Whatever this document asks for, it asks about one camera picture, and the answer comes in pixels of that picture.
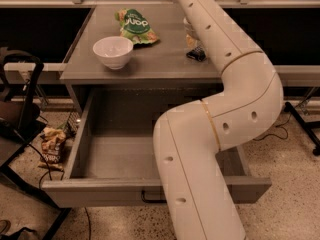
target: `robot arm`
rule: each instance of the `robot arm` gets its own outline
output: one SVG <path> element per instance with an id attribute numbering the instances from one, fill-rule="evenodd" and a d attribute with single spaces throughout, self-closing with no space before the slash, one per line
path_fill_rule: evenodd
<path id="1" fill-rule="evenodd" d="M 215 159 L 265 132 L 282 108 L 267 56 L 214 0 L 177 0 L 221 75 L 224 91 L 164 113 L 154 151 L 179 240 L 244 240 Z"/>

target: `bowl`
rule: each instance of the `bowl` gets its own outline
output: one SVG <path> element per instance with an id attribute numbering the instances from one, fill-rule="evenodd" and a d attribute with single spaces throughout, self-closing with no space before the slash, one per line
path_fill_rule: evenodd
<path id="1" fill-rule="evenodd" d="M 132 41 L 121 36 L 106 37 L 93 45 L 98 60 L 113 70 L 123 68 L 130 61 L 132 50 Z"/>

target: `black chair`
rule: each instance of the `black chair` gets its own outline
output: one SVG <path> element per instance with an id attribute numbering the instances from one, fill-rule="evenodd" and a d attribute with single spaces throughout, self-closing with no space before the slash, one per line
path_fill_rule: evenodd
<path id="1" fill-rule="evenodd" d="M 26 91 L 23 101 L 12 101 L 13 90 L 6 77 L 4 66 L 8 62 L 33 62 L 34 70 L 29 82 L 26 83 Z M 22 136 L 27 137 L 30 125 L 40 115 L 40 108 L 33 103 L 37 81 L 44 65 L 39 58 L 20 50 L 9 50 L 8 47 L 0 48 L 0 78 L 4 89 L 0 94 L 0 135 L 7 138 Z"/>

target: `green chip bag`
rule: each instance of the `green chip bag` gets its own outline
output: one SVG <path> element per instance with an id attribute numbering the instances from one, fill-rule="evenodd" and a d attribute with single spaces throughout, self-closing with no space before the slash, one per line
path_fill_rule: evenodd
<path id="1" fill-rule="evenodd" d="M 133 44 L 152 44 L 159 40 L 148 21 L 135 9 L 122 9 L 115 13 L 121 26 L 121 36 Z"/>

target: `speckled floor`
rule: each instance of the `speckled floor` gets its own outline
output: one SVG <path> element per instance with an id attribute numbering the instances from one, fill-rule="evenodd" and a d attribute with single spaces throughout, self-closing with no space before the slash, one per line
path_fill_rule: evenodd
<path id="1" fill-rule="evenodd" d="M 319 106 L 309 106 L 309 120 L 320 120 Z M 69 113 L 44 112 L 53 127 L 66 121 Z M 282 113 L 278 123 L 288 119 Z M 255 204 L 237 205 L 249 239 L 318 240 L 320 236 L 320 157 L 312 154 L 313 143 L 292 117 L 285 125 L 289 137 L 268 137 L 244 145 L 253 176 L 270 177 L 271 188 Z M 272 127 L 267 133 L 285 136 Z M 33 144 L 39 145 L 37 137 Z M 38 168 L 39 157 L 30 148 L 11 164 L 12 169 L 34 186 L 38 186 L 44 169 Z M 59 178 L 61 172 L 54 172 Z M 0 219 L 8 219 L 8 234 L 27 226 L 38 235 L 25 233 L 22 239 L 41 239 L 58 215 L 58 211 L 10 186 L 0 184 Z M 91 239 L 174 240 L 175 235 L 166 205 L 138 207 L 87 208 Z M 53 239 L 89 239 L 89 221 L 84 208 L 72 209 Z"/>

